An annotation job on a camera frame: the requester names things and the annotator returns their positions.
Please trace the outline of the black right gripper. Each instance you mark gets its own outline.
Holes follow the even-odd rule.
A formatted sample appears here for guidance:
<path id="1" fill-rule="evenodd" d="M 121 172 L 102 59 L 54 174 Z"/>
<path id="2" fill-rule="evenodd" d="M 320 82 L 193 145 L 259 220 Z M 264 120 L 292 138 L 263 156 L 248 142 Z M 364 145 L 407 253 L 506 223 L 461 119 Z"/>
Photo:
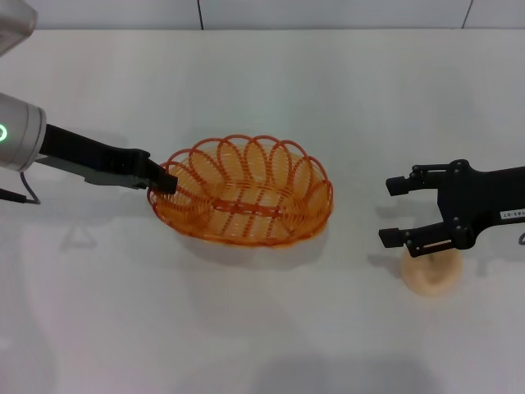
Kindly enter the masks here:
<path id="1" fill-rule="evenodd" d="M 405 246 L 411 257 L 467 250 L 487 228 L 525 223 L 525 167 L 481 172 L 465 159 L 413 165 L 407 177 L 386 180 L 390 196 L 435 190 L 443 222 L 378 234 L 386 248 Z"/>

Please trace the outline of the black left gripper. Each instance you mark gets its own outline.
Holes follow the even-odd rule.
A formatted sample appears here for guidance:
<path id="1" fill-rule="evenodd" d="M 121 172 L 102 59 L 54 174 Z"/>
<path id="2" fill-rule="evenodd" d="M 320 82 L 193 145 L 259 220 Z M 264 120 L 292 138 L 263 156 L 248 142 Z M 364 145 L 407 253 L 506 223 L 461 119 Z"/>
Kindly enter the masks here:
<path id="1" fill-rule="evenodd" d="M 173 195 L 178 178 L 141 149 L 126 149 L 91 140 L 60 127 L 46 126 L 37 162 L 73 173 L 96 186 L 151 187 Z"/>

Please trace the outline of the orange woven plastic basket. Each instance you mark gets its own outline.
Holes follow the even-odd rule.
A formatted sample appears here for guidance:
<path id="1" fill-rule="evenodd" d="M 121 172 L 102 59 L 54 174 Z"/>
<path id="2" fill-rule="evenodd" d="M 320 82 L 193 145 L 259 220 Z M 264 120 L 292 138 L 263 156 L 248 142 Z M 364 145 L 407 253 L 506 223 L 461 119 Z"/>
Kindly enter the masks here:
<path id="1" fill-rule="evenodd" d="M 156 216 L 181 235 L 239 247 L 285 248 L 322 233 L 334 207 L 321 163 L 292 140 L 228 135 L 162 164 L 173 195 L 149 189 Z"/>

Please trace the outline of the pale round bread bun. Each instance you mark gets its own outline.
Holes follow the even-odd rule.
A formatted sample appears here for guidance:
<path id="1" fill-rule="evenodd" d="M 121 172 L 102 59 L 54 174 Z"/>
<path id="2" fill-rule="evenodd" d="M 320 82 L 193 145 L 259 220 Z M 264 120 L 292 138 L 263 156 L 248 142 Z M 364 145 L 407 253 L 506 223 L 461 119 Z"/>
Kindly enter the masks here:
<path id="1" fill-rule="evenodd" d="M 438 297 L 450 292 L 463 274 L 463 259 L 458 250 L 445 250 L 416 258 L 405 251 L 400 261 L 400 276 L 406 287 L 423 297 Z"/>

